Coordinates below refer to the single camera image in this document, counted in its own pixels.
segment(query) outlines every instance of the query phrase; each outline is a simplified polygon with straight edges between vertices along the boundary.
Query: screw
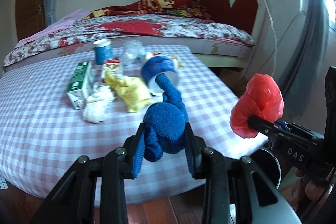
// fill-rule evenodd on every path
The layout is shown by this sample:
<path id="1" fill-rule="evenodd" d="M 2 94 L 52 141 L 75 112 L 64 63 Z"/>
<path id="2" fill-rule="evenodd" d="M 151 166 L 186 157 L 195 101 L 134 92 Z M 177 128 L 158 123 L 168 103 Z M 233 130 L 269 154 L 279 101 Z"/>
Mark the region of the screw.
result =
<path id="1" fill-rule="evenodd" d="M 126 149 L 123 148 L 123 147 L 118 147 L 118 148 L 115 150 L 115 152 L 116 152 L 117 154 L 119 154 L 119 155 L 123 155 L 123 154 L 126 153 Z"/>
<path id="2" fill-rule="evenodd" d="M 86 163 L 87 160 L 88 160 L 88 157 L 87 157 L 87 156 L 80 156 L 80 157 L 78 158 L 78 162 L 79 162 L 80 164 Z"/>
<path id="3" fill-rule="evenodd" d="M 203 150 L 205 153 L 212 155 L 214 153 L 214 150 L 212 148 L 206 147 Z"/>
<path id="4" fill-rule="evenodd" d="M 250 164 L 252 162 L 252 159 L 249 156 L 243 156 L 241 158 L 241 161 L 245 164 Z"/>

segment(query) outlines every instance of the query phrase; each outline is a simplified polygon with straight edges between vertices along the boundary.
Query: headboard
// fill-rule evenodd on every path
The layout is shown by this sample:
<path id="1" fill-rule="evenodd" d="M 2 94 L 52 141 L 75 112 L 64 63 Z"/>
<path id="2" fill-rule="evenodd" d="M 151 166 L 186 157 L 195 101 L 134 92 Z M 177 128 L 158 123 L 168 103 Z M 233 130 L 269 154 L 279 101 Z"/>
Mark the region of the headboard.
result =
<path id="1" fill-rule="evenodd" d="M 265 16 L 263 0 L 193 0 L 207 9 L 211 19 L 244 30 L 257 42 Z"/>

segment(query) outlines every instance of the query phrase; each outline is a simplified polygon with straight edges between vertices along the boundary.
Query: table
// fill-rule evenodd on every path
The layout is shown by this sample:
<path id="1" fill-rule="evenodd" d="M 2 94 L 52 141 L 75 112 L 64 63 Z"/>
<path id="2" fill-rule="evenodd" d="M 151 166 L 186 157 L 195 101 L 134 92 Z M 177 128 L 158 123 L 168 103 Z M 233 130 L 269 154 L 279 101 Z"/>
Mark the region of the table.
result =
<path id="1" fill-rule="evenodd" d="M 150 52 L 179 54 L 185 67 L 179 71 L 178 89 L 196 136 L 225 156 L 251 154 L 267 138 L 235 135 L 229 118 L 237 97 L 185 46 L 146 46 Z M 121 48 L 114 49 L 118 56 Z M 80 155 L 94 159 L 122 146 L 136 133 L 146 109 L 128 113 L 117 98 L 107 109 L 109 118 L 100 124 L 81 119 L 66 90 L 76 65 L 93 60 L 93 52 L 54 58 L 7 72 L 0 79 L 0 175 L 23 191 L 45 198 Z M 139 64 L 124 67 L 139 76 Z M 188 172 L 185 152 L 164 154 L 155 163 L 143 161 L 136 180 L 125 180 L 127 203 L 142 203 L 189 191 L 204 183 Z M 100 204 L 101 180 L 95 205 Z"/>

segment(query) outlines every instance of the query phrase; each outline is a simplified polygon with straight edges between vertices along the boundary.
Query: crumpled white tissue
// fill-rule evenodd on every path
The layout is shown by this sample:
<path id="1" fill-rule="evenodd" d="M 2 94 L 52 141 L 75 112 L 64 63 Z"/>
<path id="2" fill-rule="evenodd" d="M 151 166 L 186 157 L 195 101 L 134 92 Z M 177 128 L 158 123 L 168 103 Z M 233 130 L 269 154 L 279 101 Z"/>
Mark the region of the crumpled white tissue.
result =
<path id="1" fill-rule="evenodd" d="M 114 99 L 115 97 L 110 86 L 95 83 L 93 94 L 86 99 L 82 119 L 93 123 L 105 121 L 107 119 L 105 109 Z"/>

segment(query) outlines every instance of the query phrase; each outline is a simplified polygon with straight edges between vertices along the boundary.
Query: green box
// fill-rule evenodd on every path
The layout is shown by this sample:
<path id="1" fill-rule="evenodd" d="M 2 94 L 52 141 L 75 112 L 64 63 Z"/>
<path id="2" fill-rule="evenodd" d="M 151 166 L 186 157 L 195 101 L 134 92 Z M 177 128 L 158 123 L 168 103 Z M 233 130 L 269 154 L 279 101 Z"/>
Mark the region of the green box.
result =
<path id="1" fill-rule="evenodd" d="M 74 109 L 84 108 L 85 100 L 92 93 L 94 77 L 94 68 L 91 61 L 77 65 L 67 90 Z"/>

